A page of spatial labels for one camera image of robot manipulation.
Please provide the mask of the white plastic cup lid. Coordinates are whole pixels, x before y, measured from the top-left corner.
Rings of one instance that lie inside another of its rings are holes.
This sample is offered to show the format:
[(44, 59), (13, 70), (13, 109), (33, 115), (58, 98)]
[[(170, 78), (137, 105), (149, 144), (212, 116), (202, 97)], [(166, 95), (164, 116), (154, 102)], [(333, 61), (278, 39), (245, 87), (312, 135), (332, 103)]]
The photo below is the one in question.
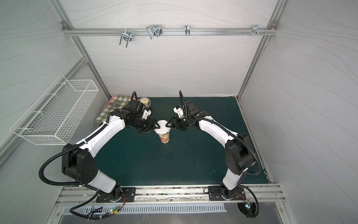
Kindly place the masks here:
[(157, 124), (159, 125), (159, 128), (156, 128), (154, 131), (158, 135), (165, 135), (170, 132), (171, 128), (167, 127), (168, 121), (166, 120), (158, 120)]

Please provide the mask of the printed paper milk tea cup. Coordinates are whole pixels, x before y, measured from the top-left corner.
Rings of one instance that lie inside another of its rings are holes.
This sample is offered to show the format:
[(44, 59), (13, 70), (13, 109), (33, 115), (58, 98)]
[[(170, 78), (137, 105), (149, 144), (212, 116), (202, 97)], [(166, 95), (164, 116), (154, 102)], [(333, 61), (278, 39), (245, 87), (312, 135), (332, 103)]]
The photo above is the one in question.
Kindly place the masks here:
[(169, 136), (170, 136), (169, 132), (167, 132), (166, 134), (159, 134), (160, 141), (164, 144), (168, 143), (170, 140)]

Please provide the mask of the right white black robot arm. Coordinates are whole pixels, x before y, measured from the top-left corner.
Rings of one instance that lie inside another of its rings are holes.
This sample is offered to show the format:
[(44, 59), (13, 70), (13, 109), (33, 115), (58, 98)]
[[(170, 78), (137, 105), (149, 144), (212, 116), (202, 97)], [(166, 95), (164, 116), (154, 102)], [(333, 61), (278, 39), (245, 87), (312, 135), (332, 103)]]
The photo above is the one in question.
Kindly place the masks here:
[(222, 180), (222, 189), (233, 191), (247, 175), (259, 175), (262, 167), (257, 154), (244, 137), (217, 122), (209, 113), (199, 111), (193, 101), (183, 102), (174, 109), (166, 127), (185, 131), (190, 127), (206, 132), (225, 149), (227, 172)]

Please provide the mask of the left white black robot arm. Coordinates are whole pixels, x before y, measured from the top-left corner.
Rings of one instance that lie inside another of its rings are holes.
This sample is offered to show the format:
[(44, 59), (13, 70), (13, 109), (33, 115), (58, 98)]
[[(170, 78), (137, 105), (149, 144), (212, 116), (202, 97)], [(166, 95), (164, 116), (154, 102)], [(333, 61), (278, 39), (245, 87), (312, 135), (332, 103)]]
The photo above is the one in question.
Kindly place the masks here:
[(151, 111), (138, 100), (131, 100), (124, 108), (116, 109), (108, 115), (106, 121), (90, 136), (78, 142), (78, 149), (62, 156), (62, 173), (77, 181), (80, 185), (88, 185), (104, 193), (111, 194), (119, 183), (101, 172), (95, 157), (99, 151), (117, 133), (125, 127), (134, 127), (139, 133), (159, 129), (155, 119), (149, 117)]

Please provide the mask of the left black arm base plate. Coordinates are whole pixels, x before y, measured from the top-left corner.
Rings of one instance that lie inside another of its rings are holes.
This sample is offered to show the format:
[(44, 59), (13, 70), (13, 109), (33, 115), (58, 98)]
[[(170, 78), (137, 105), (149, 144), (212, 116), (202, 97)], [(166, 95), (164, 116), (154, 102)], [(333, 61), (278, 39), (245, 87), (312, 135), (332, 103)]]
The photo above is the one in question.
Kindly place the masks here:
[(112, 192), (105, 193), (99, 191), (96, 198), (97, 203), (119, 203), (119, 202), (134, 202), (135, 200), (135, 187), (116, 187)]

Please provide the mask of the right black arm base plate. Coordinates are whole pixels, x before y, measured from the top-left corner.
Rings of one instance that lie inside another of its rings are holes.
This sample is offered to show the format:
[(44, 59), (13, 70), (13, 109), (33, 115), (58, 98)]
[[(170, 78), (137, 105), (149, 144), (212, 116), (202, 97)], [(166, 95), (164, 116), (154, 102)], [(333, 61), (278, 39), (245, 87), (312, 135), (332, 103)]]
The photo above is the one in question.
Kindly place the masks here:
[(224, 185), (212, 185), (206, 187), (203, 192), (208, 195), (210, 201), (244, 201), (246, 195), (244, 188), (238, 186), (228, 190)]

